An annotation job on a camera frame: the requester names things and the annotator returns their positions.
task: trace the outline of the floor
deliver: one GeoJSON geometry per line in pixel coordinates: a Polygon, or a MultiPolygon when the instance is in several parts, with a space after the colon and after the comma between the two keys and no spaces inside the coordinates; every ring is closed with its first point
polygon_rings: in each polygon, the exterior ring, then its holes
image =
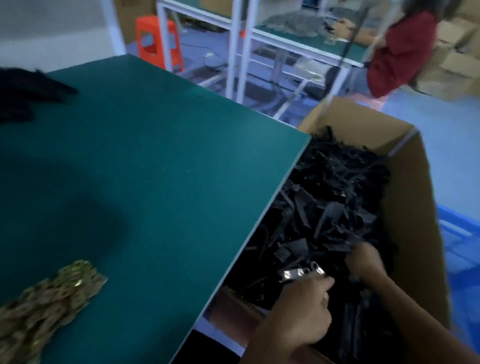
{"type": "MultiPolygon", "coordinates": [[[[145,39],[145,42],[148,44],[151,40],[145,39]]],[[[179,73],[180,76],[199,83],[225,66],[228,32],[188,28],[180,34],[180,42],[186,69],[179,73]]],[[[238,53],[241,53],[241,46],[239,44],[238,53]]],[[[253,43],[253,49],[261,46],[258,42],[253,43]]],[[[134,43],[128,45],[127,50],[138,55],[134,43]]],[[[273,64],[271,59],[257,54],[253,58],[273,64]]],[[[272,85],[268,82],[270,74],[271,69],[250,63],[243,104],[273,116],[295,85],[286,78],[280,85],[272,85]]],[[[224,81],[210,89],[223,94],[224,81]]],[[[297,126],[316,104],[317,101],[301,95],[285,112],[282,121],[297,126]]],[[[408,121],[421,131],[437,203],[445,206],[446,211],[454,211],[469,219],[465,227],[465,220],[456,223],[458,219],[448,212],[441,226],[451,283],[454,331],[480,353],[480,100],[465,96],[449,103],[428,95],[397,90],[389,96],[383,112],[408,121]]],[[[243,352],[242,347],[204,319],[199,320],[196,329],[240,355],[243,352]]]]}

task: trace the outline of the red shirt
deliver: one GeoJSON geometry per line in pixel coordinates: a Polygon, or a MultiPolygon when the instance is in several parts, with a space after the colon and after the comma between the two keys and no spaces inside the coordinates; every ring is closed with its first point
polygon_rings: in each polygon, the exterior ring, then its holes
{"type": "Polygon", "coordinates": [[[429,12],[403,18],[385,34],[367,71],[367,85],[376,98],[407,84],[428,61],[437,31],[437,19],[429,12]]]}

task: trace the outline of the person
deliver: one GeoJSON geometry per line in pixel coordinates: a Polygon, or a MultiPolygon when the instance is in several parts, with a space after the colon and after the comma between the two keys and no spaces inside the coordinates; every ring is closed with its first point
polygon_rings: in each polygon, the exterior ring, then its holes
{"type": "MultiPolygon", "coordinates": [[[[376,50],[366,68],[356,69],[345,87],[379,98],[411,81],[429,59],[443,9],[444,0],[405,0],[405,15],[378,41],[374,29],[360,29],[355,42],[370,46],[376,41],[376,50]]],[[[354,28],[347,19],[333,24],[335,35],[343,39],[350,39],[354,28]]]]}
{"type": "MultiPolygon", "coordinates": [[[[358,244],[346,264],[352,275],[379,295],[407,348],[420,363],[480,364],[480,356],[387,276],[380,254],[372,245],[358,244]]],[[[326,292],[333,284],[333,278],[323,278],[316,272],[291,284],[257,328],[240,364],[286,363],[296,348],[323,338],[332,320],[326,292]]]]}

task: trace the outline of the white wall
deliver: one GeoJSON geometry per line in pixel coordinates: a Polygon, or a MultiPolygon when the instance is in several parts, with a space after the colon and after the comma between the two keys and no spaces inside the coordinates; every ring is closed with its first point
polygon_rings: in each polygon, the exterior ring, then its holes
{"type": "Polygon", "coordinates": [[[118,54],[105,8],[101,0],[0,0],[0,67],[48,72],[118,54]]]}

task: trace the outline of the long hair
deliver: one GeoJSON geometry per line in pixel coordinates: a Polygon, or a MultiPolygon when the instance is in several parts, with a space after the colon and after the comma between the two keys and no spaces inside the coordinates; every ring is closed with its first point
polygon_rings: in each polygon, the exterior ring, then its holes
{"type": "Polygon", "coordinates": [[[421,12],[429,12],[438,21],[441,21],[444,17],[445,6],[446,0],[404,0],[402,4],[406,18],[421,12]]]}

